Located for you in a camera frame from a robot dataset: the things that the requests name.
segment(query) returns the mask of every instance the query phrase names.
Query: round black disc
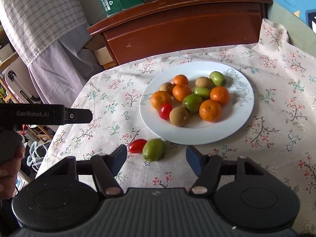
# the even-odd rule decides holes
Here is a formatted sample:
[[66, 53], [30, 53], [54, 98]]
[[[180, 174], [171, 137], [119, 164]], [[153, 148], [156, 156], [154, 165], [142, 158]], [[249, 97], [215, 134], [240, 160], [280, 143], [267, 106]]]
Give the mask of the round black disc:
[[280, 181], [235, 181], [214, 195], [219, 213], [237, 227], [271, 231], [293, 224], [300, 209], [296, 194]]
[[31, 182], [15, 197], [12, 208], [26, 228], [60, 231], [88, 220], [98, 204], [99, 196], [90, 186], [59, 175]]

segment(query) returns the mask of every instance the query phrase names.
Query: red fruit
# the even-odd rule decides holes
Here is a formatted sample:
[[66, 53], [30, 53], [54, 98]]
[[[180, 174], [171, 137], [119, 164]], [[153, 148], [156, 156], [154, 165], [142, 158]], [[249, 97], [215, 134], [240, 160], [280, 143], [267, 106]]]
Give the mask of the red fruit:
[[128, 151], [130, 153], [142, 153], [146, 143], [145, 139], [136, 139], [129, 144]]
[[164, 103], [163, 105], [161, 105], [160, 109], [159, 109], [159, 116], [162, 119], [169, 119], [169, 114], [172, 111], [172, 105], [170, 103]]

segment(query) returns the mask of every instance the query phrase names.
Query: floral tablecloth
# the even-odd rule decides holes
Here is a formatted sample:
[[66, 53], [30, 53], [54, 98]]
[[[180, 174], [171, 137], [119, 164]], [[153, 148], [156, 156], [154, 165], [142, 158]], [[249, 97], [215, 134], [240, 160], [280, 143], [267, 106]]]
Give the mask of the floral tablecloth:
[[[177, 64], [217, 61], [249, 79], [255, 105], [247, 123], [235, 134], [197, 148], [226, 160], [241, 155], [253, 159], [297, 193], [301, 210], [294, 229], [316, 233], [316, 59], [287, 41], [282, 25], [263, 20], [257, 44], [178, 51], [93, 76], [72, 106], [90, 109], [93, 121], [59, 127], [39, 174], [69, 155], [88, 160], [137, 138], [156, 138], [139, 114], [139, 104], [150, 99], [141, 99], [148, 83]], [[157, 162], [128, 154], [116, 176], [122, 188], [190, 187], [196, 176], [186, 162], [186, 146], [170, 142], [166, 146], [164, 157]], [[80, 180], [94, 186], [90, 176]]]

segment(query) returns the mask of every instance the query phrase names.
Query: orange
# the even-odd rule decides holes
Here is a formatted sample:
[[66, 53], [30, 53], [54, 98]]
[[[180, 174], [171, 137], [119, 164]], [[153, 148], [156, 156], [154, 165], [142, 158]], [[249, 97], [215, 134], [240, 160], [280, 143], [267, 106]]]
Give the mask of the orange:
[[210, 98], [224, 106], [229, 102], [229, 92], [225, 87], [215, 87], [211, 91]]
[[172, 94], [177, 101], [182, 102], [185, 97], [192, 94], [192, 91], [188, 85], [179, 84], [173, 88]]
[[189, 84], [189, 80], [185, 75], [177, 75], [173, 78], [172, 83], [176, 86], [179, 84]]
[[151, 106], [159, 110], [161, 105], [165, 103], [172, 103], [171, 96], [166, 91], [157, 91], [153, 93], [150, 99]]
[[199, 114], [200, 117], [208, 122], [215, 122], [222, 113], [222, 107], [219, 105], [217, 101], [206, 100], [202, 102]]

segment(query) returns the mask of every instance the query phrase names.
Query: kiwi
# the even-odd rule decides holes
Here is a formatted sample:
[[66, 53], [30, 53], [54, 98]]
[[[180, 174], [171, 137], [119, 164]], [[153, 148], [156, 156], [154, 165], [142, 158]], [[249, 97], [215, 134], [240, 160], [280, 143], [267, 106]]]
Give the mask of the kiwi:
[[212, 90], [215, 86], [212, 83], [211, 79], [209, 79], [208, 77], [199, 77], [196, 81], [195, 81], [195, 86], [197, 87], [206, 87], [210, 90]]
[[188, 116], [189, 113], [186, 108], [176, 107], [170, 112], [169, 119], [171, 124], [175, 126], [183, 126], [186, 123]]
[[174, 88], [174, 84], [172, 83], [163, 83], [159, 90], [160, 91], [165, 91], [165, 92], [168, 92], [168, 94], [170, 94], [172, 96], [172, 90]]

